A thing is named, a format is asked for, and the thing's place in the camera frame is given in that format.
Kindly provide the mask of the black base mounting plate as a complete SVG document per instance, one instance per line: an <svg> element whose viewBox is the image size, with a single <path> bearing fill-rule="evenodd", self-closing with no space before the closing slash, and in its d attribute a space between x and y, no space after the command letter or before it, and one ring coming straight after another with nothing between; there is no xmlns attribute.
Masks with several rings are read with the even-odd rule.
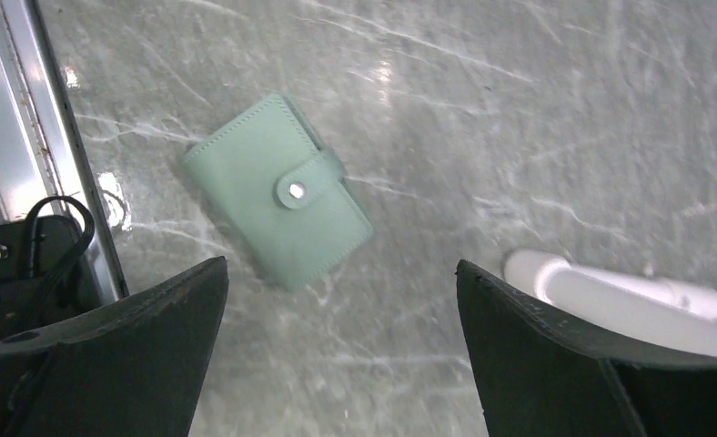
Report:
<svg viewBox="0 0 717 437"><path fill-rule="evenodd" d="M95 232L90 210L69 196L41 199L0 225L0 342L98 305L86 259Z"/></svg>

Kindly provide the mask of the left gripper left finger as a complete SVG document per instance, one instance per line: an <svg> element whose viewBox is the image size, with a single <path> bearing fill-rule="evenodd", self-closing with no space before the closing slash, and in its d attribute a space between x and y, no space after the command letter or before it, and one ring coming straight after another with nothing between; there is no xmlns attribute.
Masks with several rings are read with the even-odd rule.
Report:
<svg viewBox="0 0 717 437"><path fill-rule="evenodd" d="M187 435L227 287L227 262L214 257L0 340L0 436Z"/></svg>

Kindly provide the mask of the white PVC pipe frame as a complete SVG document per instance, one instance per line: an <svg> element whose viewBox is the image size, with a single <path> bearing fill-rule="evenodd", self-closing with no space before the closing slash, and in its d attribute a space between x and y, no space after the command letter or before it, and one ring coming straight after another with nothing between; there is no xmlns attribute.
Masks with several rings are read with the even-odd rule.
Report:
<svg viewBox="0 0 717 437"><path fill-rule="evenodd" d="M511 252L502 275L536 300L606 330L717 358L716 290L572 264L530 249Z"/></svg>

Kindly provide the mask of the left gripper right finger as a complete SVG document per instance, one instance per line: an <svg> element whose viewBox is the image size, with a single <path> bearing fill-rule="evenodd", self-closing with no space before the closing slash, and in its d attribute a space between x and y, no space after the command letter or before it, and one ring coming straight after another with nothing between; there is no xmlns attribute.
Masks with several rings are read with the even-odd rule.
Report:
<svg viewBox="0 0 717 437"><path fill-rule="evenodd" d="M492 436L717 436L717 358L598 327L467 260L459 316Z"/></svg>

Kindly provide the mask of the aluminium extrusion rail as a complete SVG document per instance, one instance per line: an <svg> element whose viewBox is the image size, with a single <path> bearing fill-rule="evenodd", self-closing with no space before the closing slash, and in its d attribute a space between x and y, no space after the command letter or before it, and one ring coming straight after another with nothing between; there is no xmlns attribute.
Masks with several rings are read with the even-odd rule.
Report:
<svg viewBox="0 0 717 437"><path fill-rule="evenodd" d="M128 291L70 102L35 1L0 1L0 225L23 219L52 195L71 196L92 213L96 234L86 262L92 302Z"/></svg>

